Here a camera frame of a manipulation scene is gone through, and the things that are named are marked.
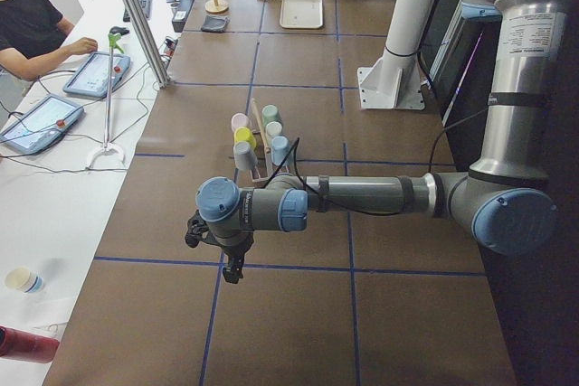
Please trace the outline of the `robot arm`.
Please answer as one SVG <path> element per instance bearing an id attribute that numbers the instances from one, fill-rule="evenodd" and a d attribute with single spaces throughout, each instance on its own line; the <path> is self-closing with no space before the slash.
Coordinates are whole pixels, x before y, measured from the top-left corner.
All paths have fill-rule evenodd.
<path id="1" fill-rule="evenodd" d="M 465 173 L 420 178 L 301 177 L 276 173 L 263 187 L 224 177 L 205 181 L 185 242 L 220 248 L 223 277 L 242 278 L 255 231 L 302 231 L 309 211 L 374 216 L 424 212 L 455 220 L 499 254 L 530 251 L 549 239 L 556 207 L 538 162 L 565 27 L 578 0 L 462 0 L 465 17 L 501 20 L 488 115 L 479 159 Z"/>

